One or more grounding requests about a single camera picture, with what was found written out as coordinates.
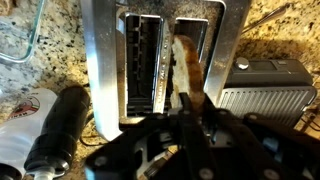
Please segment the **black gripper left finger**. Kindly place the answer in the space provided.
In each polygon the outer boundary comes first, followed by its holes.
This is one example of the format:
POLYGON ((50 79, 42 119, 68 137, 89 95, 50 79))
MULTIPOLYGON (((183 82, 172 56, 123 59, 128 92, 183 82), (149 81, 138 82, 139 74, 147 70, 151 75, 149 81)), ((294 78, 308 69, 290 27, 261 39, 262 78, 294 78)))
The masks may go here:
POLYGON ((179 98, 182 102, 179 176, 186 180, 217 180, 216 162, 208 139, 194 116, 191 100, 187 93, 180 93, 179 98))

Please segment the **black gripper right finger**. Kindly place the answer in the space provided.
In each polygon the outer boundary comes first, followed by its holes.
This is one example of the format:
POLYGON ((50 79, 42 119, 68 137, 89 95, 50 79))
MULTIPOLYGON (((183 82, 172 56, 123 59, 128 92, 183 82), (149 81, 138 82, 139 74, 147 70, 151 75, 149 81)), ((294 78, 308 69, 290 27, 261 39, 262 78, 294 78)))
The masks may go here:
POLYGON ((227 168, 228 174, 242 180, 294 179, 294 173, 276 162, 246 125, 230 111, 215 108, 208 96, 203 103, 202 126, 215 145, 232 150, 233 155, 223 160, 234 166, 227 168))

